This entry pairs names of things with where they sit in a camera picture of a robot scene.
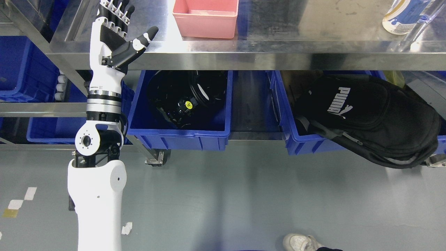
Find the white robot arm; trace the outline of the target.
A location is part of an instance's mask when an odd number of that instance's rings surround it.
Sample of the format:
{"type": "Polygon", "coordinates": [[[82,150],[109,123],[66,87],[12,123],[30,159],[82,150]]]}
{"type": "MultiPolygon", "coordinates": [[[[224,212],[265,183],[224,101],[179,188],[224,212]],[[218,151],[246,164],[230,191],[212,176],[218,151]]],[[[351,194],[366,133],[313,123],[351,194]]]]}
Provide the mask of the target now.
{"type": "Polygon", "coordinates": [[[122,195],[127,183],[121,86],[92,86],[87,118],[75,136],[68,164],[68,193],[78,222],[79,251],[121,251],[122,195]]]}

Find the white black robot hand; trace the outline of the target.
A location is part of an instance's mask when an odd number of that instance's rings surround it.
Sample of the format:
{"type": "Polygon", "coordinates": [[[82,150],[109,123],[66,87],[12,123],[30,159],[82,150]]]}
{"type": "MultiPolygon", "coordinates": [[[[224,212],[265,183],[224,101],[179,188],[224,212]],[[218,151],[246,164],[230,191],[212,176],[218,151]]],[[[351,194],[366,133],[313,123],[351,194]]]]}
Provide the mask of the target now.
{"type": "Polygon", "coordinates": [[[101,0],[91,26],[90,68],[93,71],[89,93],[121,93],[121,81],[129,65],[149,47],[158,33],[152,26],[137,38],[128,40],[135,7],[128,0],[101,0]]]}

